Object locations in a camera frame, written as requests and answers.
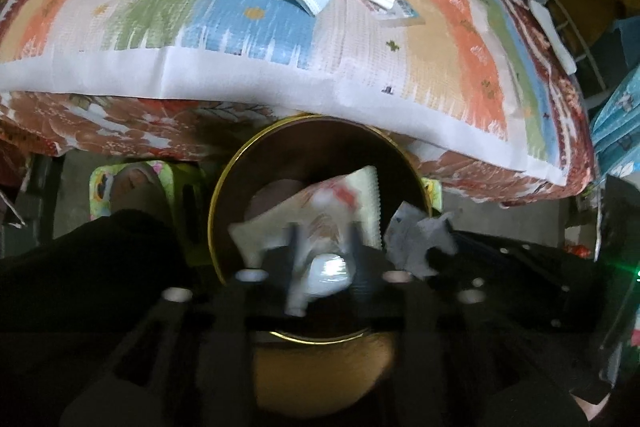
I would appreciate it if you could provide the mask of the snack wrapper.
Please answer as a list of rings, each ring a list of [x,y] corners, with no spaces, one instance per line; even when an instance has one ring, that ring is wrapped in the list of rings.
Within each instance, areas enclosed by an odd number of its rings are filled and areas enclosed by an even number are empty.
[[[382,246],[378,173],[372,166],[304,188],[284,202],[229,227],[247,268],[262,269],[267,253],[286,244],[290,225],[299,225],[306,243],[306,309],[311,301],[349,288],[355,265],[349,225],[358,222],[363,242]]]

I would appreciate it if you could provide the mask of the clear barcode plastic package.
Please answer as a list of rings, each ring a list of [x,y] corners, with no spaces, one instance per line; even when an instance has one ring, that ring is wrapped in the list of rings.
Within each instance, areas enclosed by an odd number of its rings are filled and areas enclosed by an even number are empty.
[[[372,15],[385,27],[411,27],[424,24],[423,17],[408,0],[395,0],[389,10],[375,8]]]

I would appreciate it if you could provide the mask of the black gold-rimmed trash bin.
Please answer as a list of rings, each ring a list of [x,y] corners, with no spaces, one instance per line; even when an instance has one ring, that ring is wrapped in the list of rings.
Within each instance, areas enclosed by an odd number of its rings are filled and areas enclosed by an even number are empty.
[[[360,317],[356,292],[369,265],[385,265],[383,233],[404,202],[427,206],[407,155],[382,131],[337,118],[281,120],[224,168],[207,225],[217,277],[270,276],[250,379],[262,411],[341,412],[390,373],[395,336]]]

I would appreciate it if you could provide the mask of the crumpled white paper in bin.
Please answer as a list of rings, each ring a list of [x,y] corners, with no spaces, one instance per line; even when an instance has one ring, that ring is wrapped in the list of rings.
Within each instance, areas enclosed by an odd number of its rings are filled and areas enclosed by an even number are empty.
[[[444,213],[428,217],[425,211],[403,202],[390,219],[383,237],[386,257],[395,269],[420,280],[434,277],[437,271],[428,263],[427,253],[432,248],[449,256],[458,252],[450,216],[451,213]]]

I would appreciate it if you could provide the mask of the person's bare foot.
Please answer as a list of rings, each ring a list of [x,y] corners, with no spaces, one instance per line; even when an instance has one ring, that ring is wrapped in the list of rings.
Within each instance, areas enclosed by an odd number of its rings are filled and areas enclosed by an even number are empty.
[[[114,176],[111,213],[137,210],[159,216],[169,210],[160,178],[148,164],[129,164]]]

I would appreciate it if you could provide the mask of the green cartoon slipper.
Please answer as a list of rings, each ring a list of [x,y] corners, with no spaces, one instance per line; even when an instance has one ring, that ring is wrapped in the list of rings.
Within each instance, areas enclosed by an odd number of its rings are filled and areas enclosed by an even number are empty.
[[[171,217],[171,201],[160,175],[147,161],[96,168],[89,181],[92,220],[136,210],[155,217]]]

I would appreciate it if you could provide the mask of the blue patterned fabric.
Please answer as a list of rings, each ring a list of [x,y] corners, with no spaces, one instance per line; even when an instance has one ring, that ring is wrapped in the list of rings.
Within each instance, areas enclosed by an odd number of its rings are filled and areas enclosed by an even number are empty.
[[[591,124],[598,164],[596,183],[607,176],[623,178],[639,171],[640,72],[633,69]]]

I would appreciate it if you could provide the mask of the white metal rack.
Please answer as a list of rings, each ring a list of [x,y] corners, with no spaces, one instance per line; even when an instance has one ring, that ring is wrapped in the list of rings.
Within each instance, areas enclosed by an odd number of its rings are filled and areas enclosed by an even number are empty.
[[[611,89],[603,77],[602,70],[587,40],[580,33],[570,11],[561,0],[542,0],[550,13],[553,28],[562,45],[572,57],[575,64],[576,77],[582,94],[588,107],[596,107],[602,104],[610,94]]]

